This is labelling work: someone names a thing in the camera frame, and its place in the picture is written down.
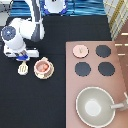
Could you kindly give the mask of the white gripper body blue base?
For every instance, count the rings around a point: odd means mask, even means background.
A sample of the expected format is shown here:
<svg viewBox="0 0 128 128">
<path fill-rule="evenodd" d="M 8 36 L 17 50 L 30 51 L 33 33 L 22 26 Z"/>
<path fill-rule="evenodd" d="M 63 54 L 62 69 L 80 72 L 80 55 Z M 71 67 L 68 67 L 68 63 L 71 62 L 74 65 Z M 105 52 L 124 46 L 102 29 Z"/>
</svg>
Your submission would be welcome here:
<svg viewBox="0 0 128 128">
<path fill-rule="evenodd" d="M 38 50 L 36 48 L 25 48 L 22 52 L 14 52 L 7 45 L 5 45 L 3 53 L 9 58 L 15 58 L 17 61 L 29 61 L 31 58 L 38 57 Z"/>
</svg>

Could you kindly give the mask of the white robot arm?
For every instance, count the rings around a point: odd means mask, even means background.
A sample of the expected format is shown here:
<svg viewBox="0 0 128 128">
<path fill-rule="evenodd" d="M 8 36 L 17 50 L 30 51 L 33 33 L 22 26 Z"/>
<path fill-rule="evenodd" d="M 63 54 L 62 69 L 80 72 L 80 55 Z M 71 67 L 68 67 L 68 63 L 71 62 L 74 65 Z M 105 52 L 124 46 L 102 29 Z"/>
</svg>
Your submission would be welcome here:
<svg viewBox="0 0 128 128">
<path fill-rule="evenodd" d="M 39 51 L 36 48 L 28 49 L 25 39 L 38 42 L 43 39 L 45 31 L 41 17 L 40 1 L 25 0 L 28 4 L 31 17 L 28 19 L 14 18 L 9 25 L 1 30 L 4 42 L 3 53 L 7 57 L 14 57 L 17 61 L 28 61 L 37 58 Z"/>
</svg>

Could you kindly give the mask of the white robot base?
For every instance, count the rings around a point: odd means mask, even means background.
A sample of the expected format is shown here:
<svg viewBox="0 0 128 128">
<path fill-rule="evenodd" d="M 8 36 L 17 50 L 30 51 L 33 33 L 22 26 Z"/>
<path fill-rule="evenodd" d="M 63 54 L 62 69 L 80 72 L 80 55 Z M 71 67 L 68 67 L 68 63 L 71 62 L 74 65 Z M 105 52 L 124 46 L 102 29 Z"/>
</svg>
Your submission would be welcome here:
<svg viewBox="0 0 128 128">
<path fill-rule="evenodd" d="M 44 13 L 48 14 L 64 14 L 66 12 L 66 0 L 44 0 Z"/>
</svg>

